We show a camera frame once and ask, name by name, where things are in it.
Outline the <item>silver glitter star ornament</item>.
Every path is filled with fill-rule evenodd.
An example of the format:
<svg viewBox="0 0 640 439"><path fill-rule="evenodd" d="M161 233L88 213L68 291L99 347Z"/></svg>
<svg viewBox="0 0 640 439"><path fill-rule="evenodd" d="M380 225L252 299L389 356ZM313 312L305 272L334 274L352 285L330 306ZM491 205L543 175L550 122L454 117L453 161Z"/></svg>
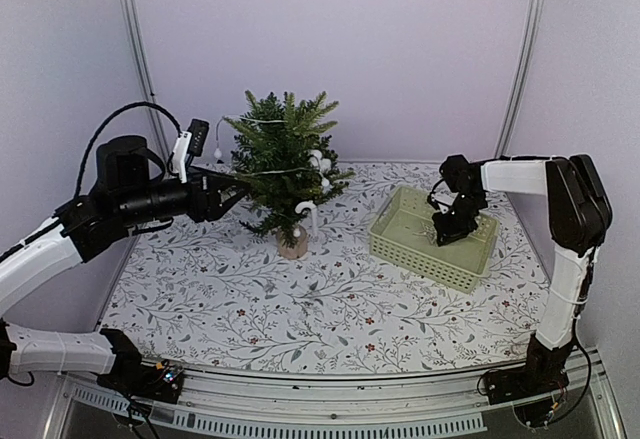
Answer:
<svg viewBox="0 0 640 439"><path fill-rule="evenodd" d="M432 223L422 221L414 235L424 237L429 244L437 243L437 231Z"/></svg>

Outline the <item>pale green plastic basket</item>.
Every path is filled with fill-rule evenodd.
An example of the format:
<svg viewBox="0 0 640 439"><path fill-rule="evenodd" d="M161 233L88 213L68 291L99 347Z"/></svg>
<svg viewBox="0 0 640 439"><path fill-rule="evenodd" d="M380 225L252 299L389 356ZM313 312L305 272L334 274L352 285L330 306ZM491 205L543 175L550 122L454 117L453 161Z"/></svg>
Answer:
<svg viewBox="0 0 640 439"><path fill-rule="evenodd" d="M469 236L439 246L433 214L425 191L398 187L370 223L370 254L469 294L488 276L500 222L482 214Z"/></svg>

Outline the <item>small green christmas tree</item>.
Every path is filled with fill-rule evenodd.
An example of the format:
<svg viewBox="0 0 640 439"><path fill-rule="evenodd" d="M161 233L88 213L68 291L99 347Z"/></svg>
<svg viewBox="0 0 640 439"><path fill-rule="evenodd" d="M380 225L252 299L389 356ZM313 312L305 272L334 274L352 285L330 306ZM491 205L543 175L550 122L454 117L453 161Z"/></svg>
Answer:
<svg viewBox="0 0 640 439"><path fill-rule="evenodd" d="M299 259L308 251L303 220L341 196L353 177L331 147L337 122L327 116L339 103L326 92L298 100L292 92L259 98L247 90L245 99L248 110L223 121L235 131L232 171L249 185L251 208L265 215L242 226L257 237L273 234L282 257Z"/></svg>

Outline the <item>white candy cane ornament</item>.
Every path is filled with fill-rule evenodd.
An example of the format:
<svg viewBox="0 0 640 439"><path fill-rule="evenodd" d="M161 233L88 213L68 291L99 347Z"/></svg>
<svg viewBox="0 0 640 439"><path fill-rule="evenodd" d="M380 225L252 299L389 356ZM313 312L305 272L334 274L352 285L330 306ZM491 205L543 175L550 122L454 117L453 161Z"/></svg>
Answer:
<svg viewBox="0 0 640 439"><path fill-rule="evenodd" d="M313 201L302 201L295 206L296 214L307 213L311 220L311 234L315 237L318 234L318 213L317 205Z"/></svg>

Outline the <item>white ball light garland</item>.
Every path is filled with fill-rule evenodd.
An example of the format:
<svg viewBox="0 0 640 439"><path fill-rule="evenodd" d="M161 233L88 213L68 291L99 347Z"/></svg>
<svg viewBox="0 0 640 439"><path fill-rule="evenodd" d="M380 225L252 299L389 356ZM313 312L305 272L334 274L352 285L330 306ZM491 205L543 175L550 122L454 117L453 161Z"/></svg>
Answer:
<svg viewBox="0 0 640 439"><path fill-rule="evenodd" d="M222 117L235 132L231 152L235 176L249 184L253 205L267 211L257 224L247 223L252 233L280 235L280 242L295 246L301 239L300 222L307 213L295 213L302 201L319 205L334 189L332 159L326 132L334 121L251 119Z"/></svg>

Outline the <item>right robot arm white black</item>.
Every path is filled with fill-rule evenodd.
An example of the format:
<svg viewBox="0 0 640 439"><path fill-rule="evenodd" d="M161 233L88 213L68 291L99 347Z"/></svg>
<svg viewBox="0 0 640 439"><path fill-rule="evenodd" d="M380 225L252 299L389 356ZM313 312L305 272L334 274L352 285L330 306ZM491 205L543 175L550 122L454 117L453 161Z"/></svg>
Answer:
<svg viewBox="0 0 640 439"><path fill-rule="evenodd" d="M517 386L537 395L555 379L575 343L574 326L588 300L594 264L612 224L613 212L601 178L587 154L569 158L511 157L470 162L448 157L441 180L454 193L442 206L434 198L436 242L446 246L478 228L489 192L543 196L554 242L553 275L543 317L533 333Z"/></svg>

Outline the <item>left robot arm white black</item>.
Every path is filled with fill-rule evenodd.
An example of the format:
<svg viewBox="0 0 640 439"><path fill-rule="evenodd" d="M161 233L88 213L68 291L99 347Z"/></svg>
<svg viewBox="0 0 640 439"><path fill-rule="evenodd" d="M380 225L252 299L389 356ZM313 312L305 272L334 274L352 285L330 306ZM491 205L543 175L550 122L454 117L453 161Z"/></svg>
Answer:
<svg viewBox="0 0 640 439"><path fill-rule="evenodd" d="M96 181L55 210L1 256L1 375L35 371L110 375L128 393L148 385L138 349L116 329L94 332L97 293L135 236L178 219L221 219L248 192L230 175L192 165L201 148L179 135L163 161L138 135L116 137L96 151Z"/></svg>

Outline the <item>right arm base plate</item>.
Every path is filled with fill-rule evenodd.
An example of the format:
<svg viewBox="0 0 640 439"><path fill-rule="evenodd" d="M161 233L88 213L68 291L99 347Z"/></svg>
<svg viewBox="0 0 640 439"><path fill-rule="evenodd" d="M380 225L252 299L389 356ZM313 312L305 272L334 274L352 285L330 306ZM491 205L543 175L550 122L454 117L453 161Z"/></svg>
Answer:
<svg viewBox="0 0 640 439"><path fill-rule="evenodd" d="M568 385L569 378L563 370L547 374L522 366L486 371L479 379L478 390L491 405L496 405L561 391Z"/></svg>

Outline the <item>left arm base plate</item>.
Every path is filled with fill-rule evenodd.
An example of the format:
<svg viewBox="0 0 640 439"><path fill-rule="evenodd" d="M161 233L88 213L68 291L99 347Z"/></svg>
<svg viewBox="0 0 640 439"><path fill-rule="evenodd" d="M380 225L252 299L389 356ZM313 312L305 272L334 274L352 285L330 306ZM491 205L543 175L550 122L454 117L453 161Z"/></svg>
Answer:
<svg viewBox="0 0 640 439"><path fill-rule="evenodd" d="M184 384L184 367L169 360L155 365L122 364L108 374L96 376L96 383L126 399L148 399L177 404Z"/></svg>

